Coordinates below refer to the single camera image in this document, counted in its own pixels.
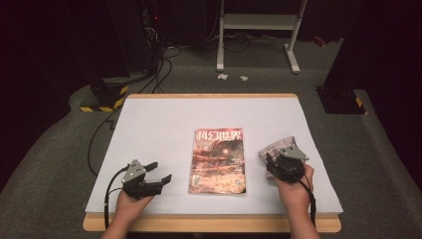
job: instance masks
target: magazine cover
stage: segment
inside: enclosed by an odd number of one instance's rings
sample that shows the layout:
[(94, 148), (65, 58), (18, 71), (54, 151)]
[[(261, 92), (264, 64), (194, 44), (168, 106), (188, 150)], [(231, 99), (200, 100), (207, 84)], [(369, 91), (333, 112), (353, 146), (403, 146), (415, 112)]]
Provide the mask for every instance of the magazine cover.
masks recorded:
[(235, 194), (245, 192), (242, 129), (196, 129), (189, 193)]

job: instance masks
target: human hand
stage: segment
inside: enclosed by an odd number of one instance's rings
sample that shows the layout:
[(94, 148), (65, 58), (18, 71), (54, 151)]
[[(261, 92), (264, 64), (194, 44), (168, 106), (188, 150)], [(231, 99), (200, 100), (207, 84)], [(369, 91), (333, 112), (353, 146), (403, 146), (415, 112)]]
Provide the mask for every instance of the human hand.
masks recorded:
[[(304, 164), (305, 167), (305, 176), (301, 178), (301, 181), (306, 185), (311, 191), (314, 190), (313, 185), (313, 176), (314, 169)], [(310, 206), (310, 196), (304, 187), (296, 183), (286, 183), (277, 177), (275, 177), (277, 187), (279, 188), (280, 199), (286, 207), (286, 210), (301, 210), (308, 212)]]
[[(305, 176), (301, 178), (301, 182), (306, 185), (310, 191), (314, 190), (313, 176), (314, 169), (304, 164)], [(277, 187), (279, 188), (280, 199), (286, 207), (289, 224), (291, 228), (291, 236), (293, 239), (318, 239), (320, 238), (317, 229), (314, 227), (308, 215), (310, 207), (310, 195), (307, 190), (299, 183), (286, 183), (275, 178)]]
[(153, 196), (148, 196), (136, 200), (122, 190), (117, 198), (114, 218), (102, 238), (125, 238), (129, 226), (153, 198)]
[(139, 200), (129, 197), (123, 190), (117, 198), (114, 219), (124, 220), (131, 224), (142, 213), (143, 209), (153, 199), (153, 196), (143, 197)]

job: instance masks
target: white shelf stand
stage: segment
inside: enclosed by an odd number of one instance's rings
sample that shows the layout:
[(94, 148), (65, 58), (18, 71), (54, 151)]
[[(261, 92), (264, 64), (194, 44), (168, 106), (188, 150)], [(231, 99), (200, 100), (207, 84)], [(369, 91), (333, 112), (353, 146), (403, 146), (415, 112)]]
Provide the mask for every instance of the white shelf stand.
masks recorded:
[(224, 0), (220, 5), (220, 32), (217, 52), (217, 71), (224, 71), (224, 30), (225, 29), (252, 29), (252, 30), (288, 30), (292, 31), (289, 44), (285, 44), (285, 50), (292, 67), (292, 71), (298, 74), (298, 62), (293, 47), (301, 27), (305, 8), (308, 0), (302, 0), (298, 14), (296, 15), (273, 15), (273, 14), (225, 14)]

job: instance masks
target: gray carpet floor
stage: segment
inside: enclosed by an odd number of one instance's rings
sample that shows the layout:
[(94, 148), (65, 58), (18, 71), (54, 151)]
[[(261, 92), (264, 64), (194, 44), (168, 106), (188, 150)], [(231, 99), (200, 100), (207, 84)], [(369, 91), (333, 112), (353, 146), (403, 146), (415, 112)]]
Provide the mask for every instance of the gray carpet floor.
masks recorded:
[[(225, 54), (227, 80), (218, 80), (216, 50), (169, 49), (171, 73), (165, 93), (294, 93), (303, 106), (316, 147), (343, 203), (342, 228), (322, 238), (422, 238), (422, 196), (394, 151), (365, 91), (356, 91), (366, 115), (328, 115), (317, 96), (341, 42), (320, 48), (297, 42), (301, 73), (291, 72), (282, 45), (266, 41), (241, 53)], [(244, 46), (227, 44), (232, 51)], [(159, 78), (169, 70), (164, 63)], [(139, 92), (147, 81), (130, 85)], [(154, 84), (145, 89), (150, 93)], [(83, 229), (85, 206), (96, 178), (87, 155), (90, 140), (109, 113), (82, 113), (89, 90), (75, 92), (72, 110), (52, 125), (28, 151), (0, 194), (0, 238), (99, 238)], [(111, 117), (118, 120), (118, 113)], [(99, 171), (112, 136), (109, 123), (97, 133), (90, 151)], [(192, 234), (137, 234), (138, 238), (192, 238)], [(208, 238), (282, 238), (279, 234), (208, 234)]]

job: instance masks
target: forearm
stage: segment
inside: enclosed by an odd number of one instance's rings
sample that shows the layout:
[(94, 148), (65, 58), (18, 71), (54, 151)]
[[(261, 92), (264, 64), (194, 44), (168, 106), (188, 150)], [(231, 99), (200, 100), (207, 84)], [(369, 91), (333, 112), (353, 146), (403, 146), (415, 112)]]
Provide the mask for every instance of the forearm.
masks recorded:
[(288, 219), (293, 239), (320, 238), (306, 210), (290, 209), (288, 210)]
[(127, 235), (127, 229), (130, 226), (130, 222), (125, 220), (126, 218), (118, 218), (115, 216), (109, 225), (108, 229), (102, 236), (102, 239), (124, 239)]

